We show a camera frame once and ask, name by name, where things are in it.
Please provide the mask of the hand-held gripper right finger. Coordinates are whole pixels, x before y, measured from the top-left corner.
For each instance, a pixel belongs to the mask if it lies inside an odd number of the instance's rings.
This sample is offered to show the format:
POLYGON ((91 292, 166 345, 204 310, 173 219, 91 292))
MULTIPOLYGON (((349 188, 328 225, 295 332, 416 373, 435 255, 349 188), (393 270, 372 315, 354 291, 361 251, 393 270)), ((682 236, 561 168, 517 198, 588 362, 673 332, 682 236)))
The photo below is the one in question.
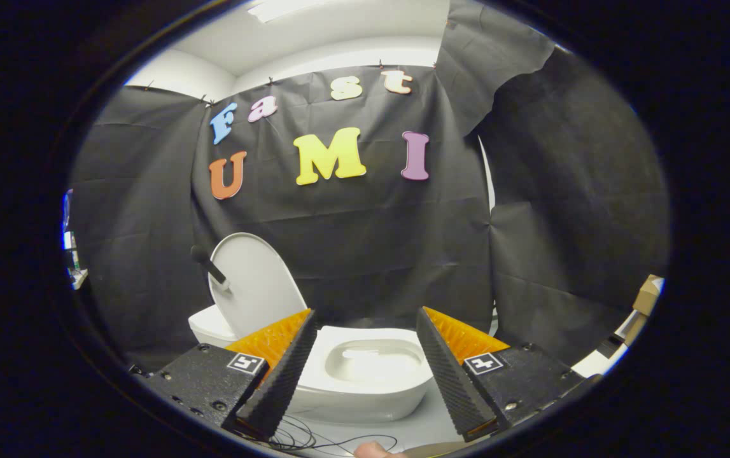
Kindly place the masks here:
POLYGON ((464 441, 571 403, 600 379, 581 376, 533 343, 510 345, 430 307, 418 310, 415 330, 464 441))

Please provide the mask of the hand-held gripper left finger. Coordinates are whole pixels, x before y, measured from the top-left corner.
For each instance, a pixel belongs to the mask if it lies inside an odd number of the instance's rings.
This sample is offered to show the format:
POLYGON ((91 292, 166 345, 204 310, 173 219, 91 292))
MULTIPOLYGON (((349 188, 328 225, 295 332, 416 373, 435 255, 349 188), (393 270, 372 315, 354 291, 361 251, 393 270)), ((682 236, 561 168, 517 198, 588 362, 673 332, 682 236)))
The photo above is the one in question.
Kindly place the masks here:
POLYGON ((315 341, 315 312, 304 309, 225 347, 198 344, 146 382, 197 419, 267 441, 291 404, 315 341))

